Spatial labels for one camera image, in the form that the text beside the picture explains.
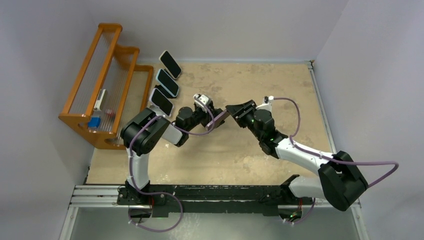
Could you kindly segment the white smartphone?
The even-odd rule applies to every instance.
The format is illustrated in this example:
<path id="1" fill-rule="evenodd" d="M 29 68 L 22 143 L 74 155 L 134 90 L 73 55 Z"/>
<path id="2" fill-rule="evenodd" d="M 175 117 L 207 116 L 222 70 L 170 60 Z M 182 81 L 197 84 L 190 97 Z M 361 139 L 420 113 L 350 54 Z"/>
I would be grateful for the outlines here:
<path id="1" fill-rule="evenodd" d="M 172 76 L 173 79 L 177 79 L 181 73 L 182 68 L 176 62 L 176 60 L 172 57 L 168 50 L 162 52 L 159 56 L 159 61 L 163 64 L 168 73 Z"/>
<path id="2" fill-rule="evenodd" d="M 174 110 L 173 103 L 157 88 L 153 88 L 150 93 L 149 101 L 165 116 L 170 117 Z"/>

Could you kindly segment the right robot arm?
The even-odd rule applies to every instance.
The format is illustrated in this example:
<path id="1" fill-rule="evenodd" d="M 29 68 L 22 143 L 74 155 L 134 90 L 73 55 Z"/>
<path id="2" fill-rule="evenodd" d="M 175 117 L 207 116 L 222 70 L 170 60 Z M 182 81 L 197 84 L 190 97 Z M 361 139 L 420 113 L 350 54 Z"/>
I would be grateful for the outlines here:
<path id="1" fill-rule="evenodd" d="M 294 176 L 281 189 L 288 204 L 299 198 L 327 200 L 335 209 L 346 211 L 368 188 L 369 184 L 356 162 L 344 152 L 323 152 L 293 140 L 279 132 L 272 116 L 273 96 L 257 105 L 253 100 L 226 105 L 225 109 L 241 128 L 248 128 L 266 155 L 287 160 L 316 175 L 315 178 Z"/>

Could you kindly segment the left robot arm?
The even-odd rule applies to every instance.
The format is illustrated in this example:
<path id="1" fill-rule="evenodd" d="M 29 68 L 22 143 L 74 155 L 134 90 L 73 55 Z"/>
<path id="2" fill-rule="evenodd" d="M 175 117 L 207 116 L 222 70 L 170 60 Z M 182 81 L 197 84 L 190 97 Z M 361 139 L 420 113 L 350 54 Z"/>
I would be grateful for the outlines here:
<path id="1" fill-rule="evenodd" d="M 128 154 L 129 176 L 125 188 L 129 191 L 130 199 L 138 205 L 148 201 L 149 156 L 160 139 L 181 147 L 190 135 L 196 135 L 191 130 L 198 125 L 206 129 L 201 135 L 219 127 L 221 122 L 218 116 L 222 113 L 224 111 L 221 108 L 213 108 L 212 104 L 209 104 L 207 109 L 199 106 L 192 109 L 186 106 L 180 108 L 176 120 L 171 122 L 158 111 L 147 107 L 126 123 L 121 129 L 120 137 Z"/>

